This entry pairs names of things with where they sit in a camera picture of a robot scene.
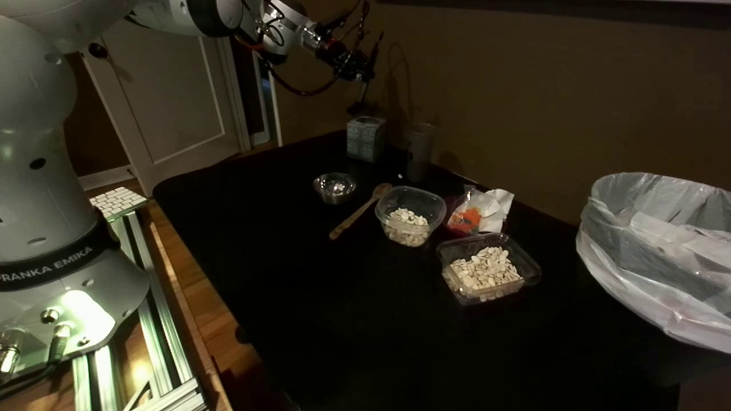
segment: trash bin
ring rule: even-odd
[[[576,249],[616,300],[669,338],[731,353],[731,193],[655,172],[594,182]]]

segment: wooden spoon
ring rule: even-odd
[[[392,188],[392,185],[389,182],[379,182],[374,188],[372,188],[372,196],[369,200],[366,200],[357,211],[351,211],[347,219],[343,219],[334,230],[328,230],[328,239],[337,239],[351,224],[357,224],[366,209],[379,200],[384,193],[389,193]]]

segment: clear plastic container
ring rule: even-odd
[[[391,211],[407,207],[417,216],[427,219],[427,225],[421,224],[397,224]],[[384,225],[384,233],[389,239],[403,243],[403,247],[423,247],[433,227],[439,227],[448,215],[445,200],[427,188],[397,185],[389,193],[379,198],[374,204],[374,215]]]
[[[449,264],[460,258],[473,258],[486,247],[499,247],[508,250],[508,259],[517,266],[521,280],[500,282],[488,290],[470,290],[465,288],[460,276],[452,273]],[[440,273],[452,295],[461,306],[477,306],[484,300],[495,300],[503,297],[510,297],[519,292],[523,284],[537,284],[542,279],[542,266],[508,235],[500,233],[481,233],[473,236],[460,236],[449,239],[436,247],[436,252],[440,255]]]

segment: black tablecloth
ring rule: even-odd
[[[708,355],[668,340],[585,272],[576,227],[521,200],[504,225],[544,268],[512,299],[461,307],[431,243],[407,250],[368,211],[327,233],[374,182],[404,169],[347,160],[321,137],[172,177],[155,198],[303,409],[674,409],[674,380]],[[313,177],[347,171],[359,193],[325,204]],[[456,196],[463,180],[430,169],[421,186]]]

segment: white door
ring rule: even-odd
[[[84,66],[141,188],[248,147],[230,45],[120,21]]]

